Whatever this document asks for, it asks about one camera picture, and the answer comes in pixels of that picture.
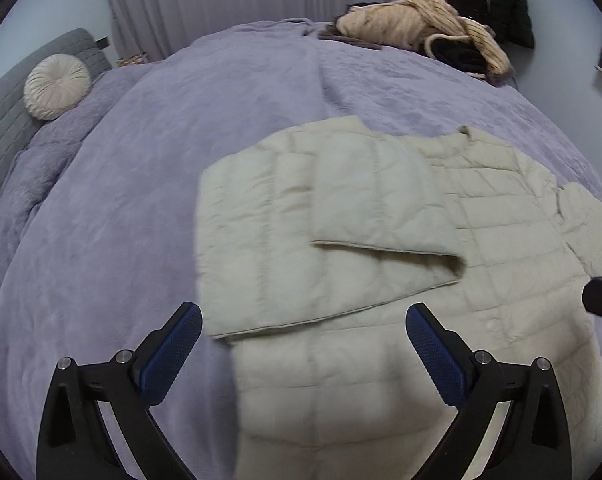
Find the headboard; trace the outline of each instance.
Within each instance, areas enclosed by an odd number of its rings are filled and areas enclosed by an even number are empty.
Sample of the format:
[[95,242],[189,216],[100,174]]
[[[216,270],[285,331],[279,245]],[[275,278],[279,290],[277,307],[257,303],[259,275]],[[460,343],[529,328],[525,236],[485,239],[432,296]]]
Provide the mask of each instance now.
[[31,117],[23,105],[23,86],[31,70],[52,54],[71,54],[81,59],[94,79],[111,67],[94,38],[77,28],[42,46],[0,79],[0,190],[14,156],[23,150],[44,121]]

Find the purple blanket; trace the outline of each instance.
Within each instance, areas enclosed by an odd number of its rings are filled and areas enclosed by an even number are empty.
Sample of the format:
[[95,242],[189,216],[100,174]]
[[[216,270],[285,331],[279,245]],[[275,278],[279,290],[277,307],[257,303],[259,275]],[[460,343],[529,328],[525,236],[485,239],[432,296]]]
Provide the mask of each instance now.
[[[25,480],[57,359],[109,360],[197,300],[197,181],[229,153],[338,115],[395,135],[470,124],[602,200],[590,164],[512,88],[411,52],[318,41],[312,28],[242,25],[160,64],[106,73],[18,156],[0,197],[0,446]],[[235,390],[223,343],[202,337],[153,413],[197,478],[231,478]]]

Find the white pleated cushion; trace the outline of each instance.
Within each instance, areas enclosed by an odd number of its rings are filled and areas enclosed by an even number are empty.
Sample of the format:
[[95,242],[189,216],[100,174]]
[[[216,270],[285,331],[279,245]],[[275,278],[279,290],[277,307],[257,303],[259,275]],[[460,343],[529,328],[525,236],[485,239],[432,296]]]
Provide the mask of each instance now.
[[51,121],[78,105],[91,87],[84,62],[68,54],[52,54],[28,75],[23,101],[31,116]]

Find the light blue wall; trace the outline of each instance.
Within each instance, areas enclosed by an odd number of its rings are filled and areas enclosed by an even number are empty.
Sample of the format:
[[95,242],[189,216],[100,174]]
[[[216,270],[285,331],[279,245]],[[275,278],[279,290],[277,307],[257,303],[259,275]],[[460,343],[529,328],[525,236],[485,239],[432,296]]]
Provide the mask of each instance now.
[[[0,77],[38,47],[73,28],[83,27],[95,40],[110,36],[107,0],[18,0],[0,26]],[[105,49],[111,63],[118,56]]]
[[521,93],[574,142],[602,179],[602,14],[592,0],[528,0],[537,46],[507,47]]

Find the silver screw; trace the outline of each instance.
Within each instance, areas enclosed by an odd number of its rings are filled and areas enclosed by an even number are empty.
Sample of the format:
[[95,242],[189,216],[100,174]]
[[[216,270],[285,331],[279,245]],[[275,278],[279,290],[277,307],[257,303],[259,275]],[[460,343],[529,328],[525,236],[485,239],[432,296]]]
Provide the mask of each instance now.
[[121,364],[127,363],[130,359],[132,359],[132,352],[129,350],[120,350],[114,356],[114,361]]
[[70,367],[70,365],[72,364],[72,360],[69,357],[61,357],[58,361],[58,363],[56,363],[56,367],[59,370],[66,370],[67,368]]
[[550,370],[550,361],[548,361],[545,357],[540,357],[537,359],[537,366],[542,370]]
[[487,365],[490,361],[492,361],[492,356],[485,350],[477,350],[475,352],[475,359],[482,365]]

